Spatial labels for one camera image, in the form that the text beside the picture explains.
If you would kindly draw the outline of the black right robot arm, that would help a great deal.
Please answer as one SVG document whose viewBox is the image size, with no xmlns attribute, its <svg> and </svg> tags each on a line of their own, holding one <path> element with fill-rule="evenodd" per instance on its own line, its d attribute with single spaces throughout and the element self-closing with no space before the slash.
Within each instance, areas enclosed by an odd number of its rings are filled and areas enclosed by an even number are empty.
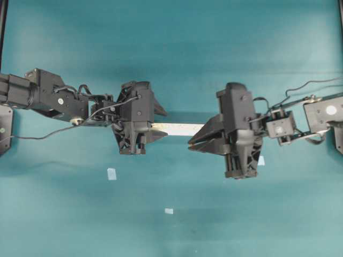
<svg viewBox="0 0 343 257">
<path fill-rule="evenodd" d="M 289 145 L 304 139 L 319 145 L 334 130 L 335 147 L 342 152 L 342 94 L 314 95 L 297 101 L 283 100 L 268 105 L 264 114 L 255 111 L 253 98 L 244 84 L 229 82 L 217 92 L 220 112 L 188 141 L 189 150 L 221 155 L 226 161 L 227 178 L 257 176 L 263 138 Z"/>
</svg>

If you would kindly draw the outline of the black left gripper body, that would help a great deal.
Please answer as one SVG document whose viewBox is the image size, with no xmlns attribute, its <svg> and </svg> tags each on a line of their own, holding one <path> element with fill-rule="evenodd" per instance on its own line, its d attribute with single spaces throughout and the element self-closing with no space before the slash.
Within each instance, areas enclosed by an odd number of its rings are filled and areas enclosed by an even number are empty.
<svg viewBox="0 0 343 257">
<path fill-rule="evenodd" d="M 112 125 L 120 154 L 145 154 L 145 146 L 152 143 L 154 121 L 154 93 L 148 81 L 132 81 L 122 85 L 117 99 L 119 119 Z"/>
</svg>

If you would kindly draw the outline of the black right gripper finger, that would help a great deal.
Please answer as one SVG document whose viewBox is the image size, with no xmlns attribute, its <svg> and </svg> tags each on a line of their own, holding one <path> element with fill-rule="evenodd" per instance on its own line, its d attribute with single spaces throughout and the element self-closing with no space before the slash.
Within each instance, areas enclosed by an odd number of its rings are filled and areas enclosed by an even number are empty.
<svg viewBox="0 0 343 257">
<path fill-rule="evenodd" d="M 223 114 L 217 114 L 210 118 L 206 124 L 188 141 L 189 145 L 208 143 L 211 140 L 226 145 L 224 136 Z"/>
<path fill-rule="evenodd" d="M 188 150 L 210 153 L 216 155 L 227 155 L 230 154 L 230 146 L 228 144 L 217 144 L 217 143 L 200 143 L 196 145 L 191 145 Z"/>
</svg>

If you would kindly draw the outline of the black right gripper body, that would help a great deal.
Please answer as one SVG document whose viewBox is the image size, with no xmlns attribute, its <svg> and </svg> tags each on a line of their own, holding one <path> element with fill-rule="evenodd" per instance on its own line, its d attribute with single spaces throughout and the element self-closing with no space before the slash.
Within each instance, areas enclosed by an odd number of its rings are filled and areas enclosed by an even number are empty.
<svg viewBox="0 0 343 257">
<path fill-rule="evenodd" d="M 223 136 L 230 147 L 225 155 L 226 178 L 246 179 L 257 176 L 257 167 L 263 140 L 258 125 L 252 94 L 244 84 L 229 82 L 217 92 L 222 114 Z"/>
</svg>

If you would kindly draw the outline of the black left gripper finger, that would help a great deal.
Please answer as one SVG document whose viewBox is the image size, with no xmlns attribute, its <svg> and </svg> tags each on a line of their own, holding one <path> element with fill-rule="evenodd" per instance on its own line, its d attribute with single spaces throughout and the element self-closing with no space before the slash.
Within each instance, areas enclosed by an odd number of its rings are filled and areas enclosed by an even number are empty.
<svg viewBox="0 0 343 257">
<path fill-rule="evenodd" d="M 154 108 L 154 114 L 155 115 L 164 116 L 164 117 L 168 116 L 167 111 L 158 102 L 158 100 L 155 98 L 155 96 L 153 97 L 153 108 Z"/>
<path fill-rule="evenodd" d="M 159 139 L 166 137 L 168 133 L 159 130 L 150 130 L 146 132 L 146 144 L 153 143 Z"/>
</svg>

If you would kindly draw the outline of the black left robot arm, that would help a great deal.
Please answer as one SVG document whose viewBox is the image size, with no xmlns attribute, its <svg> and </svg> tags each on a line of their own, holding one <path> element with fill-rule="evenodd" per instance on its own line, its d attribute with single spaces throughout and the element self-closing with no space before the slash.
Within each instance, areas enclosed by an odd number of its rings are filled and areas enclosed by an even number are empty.
<svg viewBox="0 0 343 257">
<path fill-rule="evenodd" d="M 33 110 L 47 118 L 82 126 L 111 126 L 120 154 L 139 155 L 145 146 L 168 134 L 153 129 L 154 116 L 166 116 L 148 81 L 121 86 L 117 100 L 92 94 L 87 85 L 66 85 L 56 74 L 33 69 L 18 77 L 1 74 L 1 153 L 11 147 L 14 109 Z"/>
</svg>

